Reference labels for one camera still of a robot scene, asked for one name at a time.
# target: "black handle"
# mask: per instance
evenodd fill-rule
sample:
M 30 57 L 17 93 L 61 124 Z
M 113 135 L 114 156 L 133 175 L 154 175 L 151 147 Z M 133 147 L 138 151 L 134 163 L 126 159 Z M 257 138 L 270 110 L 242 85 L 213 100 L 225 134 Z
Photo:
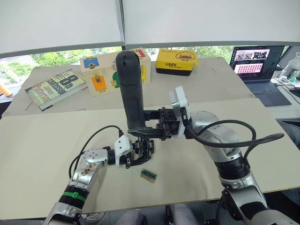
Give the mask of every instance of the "black handle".
M 143 91 L 139 57 L 133 51 L 120 52 L 116 57 L 128 129 L 145 125 L 143 112 Z

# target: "book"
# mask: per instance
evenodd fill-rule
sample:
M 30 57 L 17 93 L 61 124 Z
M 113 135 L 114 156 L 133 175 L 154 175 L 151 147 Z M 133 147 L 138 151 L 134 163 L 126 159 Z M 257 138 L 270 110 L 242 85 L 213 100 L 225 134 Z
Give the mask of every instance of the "book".
M 83 77 L 70 69 L 25 91 L 40 110 L 44 111 L 86 87 Z

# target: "beige tabletop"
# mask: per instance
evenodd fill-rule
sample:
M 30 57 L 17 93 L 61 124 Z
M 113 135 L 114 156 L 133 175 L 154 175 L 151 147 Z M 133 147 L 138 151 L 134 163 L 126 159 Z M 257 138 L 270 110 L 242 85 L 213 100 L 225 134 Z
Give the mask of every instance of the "beige tabletop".
M 2 116 L 26 114 L 46 114 L 77 110 L 97 110 L 122 108 L 120 92 L 92 97 L 89 90 L 83 90 L 61 103 L 42 112 L 25 92 L 25 89 L 51 76 L 74 69 L 80 73 L 80 66 L 38 67 L 32 70 L 19 93 Z M 169 91 L 183 86 L 189 101 L 209 102 L 240 98 L 255 98 L 244 82 L 234 73 L 222 57 L 199 59 L 199 67 L 194 66 L 190 76 L 158 74 L 155 62 L 151 65 L 151 83 L 143 86 L 144 106 L 168 105 Z
M 247 122 L 256 129 L 257 138 L 284 132 L 256 98 L 192 103 L 190 110 L 206 110 L 221 120 Z M 72 159 L 91 134 L 110 124 L 126 130 L 124 109 L 2 118 L 0 219 L 46 217 L 68 183 Z M 241 141 L 251 139 L 246 128 L 230 127 Z M 88 148 L 112 146 L 117 135 L 112 128 L 101 132 Z M 112 165 L 100 171 L 83 211 L 203 201 L 221 196 L 223 187 L 217 169 L 200 143 L 185 138 L 155 140 L 155 149 L 153 158 L 143 165 L 130 169 Z M 263 192 L 300 186 L 300 152 L 287 135 L 257 146 L 248 159 Z M 158 174 L 154 184 L 140 177 L 142 168 Z

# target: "laptop screen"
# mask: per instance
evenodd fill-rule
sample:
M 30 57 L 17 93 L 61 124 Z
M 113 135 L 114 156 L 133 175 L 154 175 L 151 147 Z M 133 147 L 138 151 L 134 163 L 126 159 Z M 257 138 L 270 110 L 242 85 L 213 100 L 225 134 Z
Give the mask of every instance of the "laptop screen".
M 270 80 L 284 46 L 234 47 L 230 67 L 244 81 Z

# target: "laptop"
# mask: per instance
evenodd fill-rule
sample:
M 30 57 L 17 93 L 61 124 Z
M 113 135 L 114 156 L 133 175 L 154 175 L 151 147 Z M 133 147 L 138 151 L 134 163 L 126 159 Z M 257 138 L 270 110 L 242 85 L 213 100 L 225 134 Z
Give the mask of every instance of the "laptop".
M 230 67 L 264 106 L 291 105 L 270 81 L 284 46 L 234 47 Z

